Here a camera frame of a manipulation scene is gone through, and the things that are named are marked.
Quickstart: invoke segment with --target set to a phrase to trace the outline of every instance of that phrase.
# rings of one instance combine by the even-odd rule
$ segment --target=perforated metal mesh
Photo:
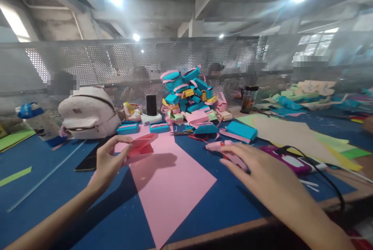
[[[80,86],[104,85],[120,110],[125,101],[145,105],[148,94],[155,94],[160,105],[168,93],[160,81],[163,72],[173,69],[186,72],[201,65],[214,93],[222,91],[228,104],[238,105],[240,89],[246,85],[275,90],[305,77],[317,79],[330,73],[313,70],[312,66],[307,66],[310,70],[296,71],[294,56],[326,56],[329,60],[326,67],[369,65],[372,41],[372,35],[366,33],[336,33],[140,42],[3,43],[0,44],[0,119],[13,119],[15,107],[34,101],[56,113],[58,104],[68,95],[48,95],[47,84],[49,78],[61,72],[75,75]],[[329,80],[344,76],[340,70],[330,74]]]

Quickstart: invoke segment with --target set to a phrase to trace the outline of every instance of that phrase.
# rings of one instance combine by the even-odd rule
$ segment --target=white backpack
[[[58,106],[62,125],[76,139],[98,139],[116,133],[120,119],[102,87],[81,87]]]

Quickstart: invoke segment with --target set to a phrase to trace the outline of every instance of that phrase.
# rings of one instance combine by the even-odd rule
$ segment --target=black cable
[[[342,193],[339,191],[337,186],[324,173],[322,173],[322,171],[320,169],[318,169],[318,167],[316,165],[313,164],[313,159],[311,159],[310,157],[307,157],[301,150],[299,150],[298,148],[295,148],[293,146],[284,146],[284,147],[279,148],[275,152],[283,154],[284,151],[288,152],[289,148],[293,148],[293,149],[297,150],[298,152],[300,152],[309,161],[309,163],[316,169],[316,171],[319,172],[321,174],[321,176],[324,177],[325,180],[328,181],[328,183],[333,187],[333,189],[335,190],[335,192],[338,196],[339,201],[341,202],[340,212],[343,214],[343,212],[345,211],[346,204],[345,204],[345,200],[342,196]]]

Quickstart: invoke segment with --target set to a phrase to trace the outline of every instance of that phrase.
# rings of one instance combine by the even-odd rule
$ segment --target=blue table
[[[311,129],[352,145],[373,151],[372,142],[360,131],[360,124],[305,114],[293,121],[307,122]],[[217,178],[217,182],[192,210],[167,243],[208,234],[245,222],[270,216],[269,211],[219,162],[219,157],[203,149],[204,143],[177,136],[177,144]],[[0,155],[1,179],[32,166],[32,172],[0,187],[0,247],[3,248],[37,225],[78,194],[89,182],[92,172],[76,173],[74,168],[95,147],[86,141],[39,188],[10,213],[6,210],[73,152],[82,141],[71,141],[52,152],[33,136]],[[268,144],[257,140],[255,146]],[[355,191],[330,176],[342,193]],[[320,193],[310,191],[317,201],[334,198],[333,189],[314,174],[306,180],[320,184]],[[154,242],[128,167],[123,167],[110,188],[87,213],[60,239],[55,248],[72,249],[148,249]]]

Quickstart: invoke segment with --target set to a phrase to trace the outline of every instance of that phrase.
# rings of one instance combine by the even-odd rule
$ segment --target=metal fence
[[[160,105],[167,94],[160,75],[197,65],[230,105],[240,103],[246,85],[267,95],[299,80],[344,79],[339,85],[353,89],[373,74],[372,43],[363,32],[2,43],[0,121],[14,119],[14,108],[29,102],[55,113],[74,84],[104,85],[118,110],[125,101],[145,105],[148,94]]]

